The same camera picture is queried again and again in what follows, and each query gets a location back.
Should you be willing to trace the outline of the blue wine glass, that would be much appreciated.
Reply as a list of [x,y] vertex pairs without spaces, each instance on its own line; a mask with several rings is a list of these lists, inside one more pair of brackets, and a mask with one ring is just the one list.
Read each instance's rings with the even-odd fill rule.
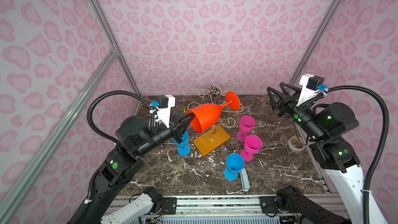
[[184,135],[181,138],[182,142],[181,143],[177,143],[176,140],[173,139],[173,142],[175,143],[175,145],[178,147],[178,153],[181,156],[187,156],[190,153],[190,146],[189,146],[189,135],[187,133],[187,131],[184,133]]
[[226,161],[226,169],[224,171],[225,178],[229,181],[236,180],[244,166],[245,161],[241,155],[236,153],[230,154]]

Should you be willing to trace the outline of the red wine glass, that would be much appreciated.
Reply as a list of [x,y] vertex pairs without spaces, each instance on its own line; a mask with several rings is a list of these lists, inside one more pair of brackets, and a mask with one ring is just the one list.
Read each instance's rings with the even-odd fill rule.
[[226,93],[226,103],[223,105],[206,103],[190,109],[188,113],[194,113],[195,116],[191,122],[192,127],[197,133],[203,133],[218,121],[222,110],[227,106],[234,111],[240,109],[240,100],[232,91]]

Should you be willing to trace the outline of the pink wine glass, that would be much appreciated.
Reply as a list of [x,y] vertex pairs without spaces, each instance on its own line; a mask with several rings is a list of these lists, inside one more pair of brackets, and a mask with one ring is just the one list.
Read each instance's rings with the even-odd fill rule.
[[254,158],[254,154],[258,153],[263,147],[262,140],[256,135],[249,135],[244,142],[244,149],[240,152],[245,162],[250,162]]
[[236,134],[236,138],[240,142],[244,142],[248,134],[253,130],[256,121],[253,117],[245,115],[240,119],[239,132]]

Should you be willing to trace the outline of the pink wine glass back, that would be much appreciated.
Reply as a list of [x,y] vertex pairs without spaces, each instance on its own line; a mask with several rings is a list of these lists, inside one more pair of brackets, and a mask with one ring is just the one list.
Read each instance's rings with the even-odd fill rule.
[[258,153],[263,147],[262,140],[256,135],[249,135],[244,142],[244,149],[240,152],[245,162],[250,162],[254,158],[254,154]]

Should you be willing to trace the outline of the blue wine glass front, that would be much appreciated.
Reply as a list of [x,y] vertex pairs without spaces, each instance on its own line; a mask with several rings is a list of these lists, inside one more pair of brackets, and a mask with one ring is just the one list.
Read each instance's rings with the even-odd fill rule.
[[236,180],[244,166],[245,161],[241,155],[236,153],[230,154],[226,161],[226,169],[224,171],[225,178],[229,181]]

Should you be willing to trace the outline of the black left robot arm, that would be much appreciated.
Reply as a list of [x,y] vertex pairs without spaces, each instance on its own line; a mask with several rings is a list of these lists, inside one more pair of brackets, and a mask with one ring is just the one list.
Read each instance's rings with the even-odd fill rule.
[[142,157],[170,139],[180,142],[193,119],[193,113],[176,115],[170,127],[160,123],[152,133],[146,119],[127,118],[116,131],[115,148],[91,177],[87,196],[69,223],[98,224],[114,198],[144,166]]

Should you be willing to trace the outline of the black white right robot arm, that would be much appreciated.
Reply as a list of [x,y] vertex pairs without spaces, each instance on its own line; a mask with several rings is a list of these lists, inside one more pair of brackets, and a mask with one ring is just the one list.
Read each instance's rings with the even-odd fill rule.
[[[371,192],[371,180],[387,141],[389,112],[382,97],[365,87],[343,85],[328,88],[322,77],[305,75],[299,87],[281,83],[279,89],[267,88],[273,109],[289,115],[306,133],[315,160],[336,186],[348,212],[348,218],[327,212],[289,186],[277,193],[281,210],[293,210],[314,224],[384,224],[384,218]],[[363,172],[353,146],[343,135],[359,126],[353,110],[346,104],[321,104],[327,94],[340,90],[361,91],[373,97],[382,112],[382,131],[375,156]]]

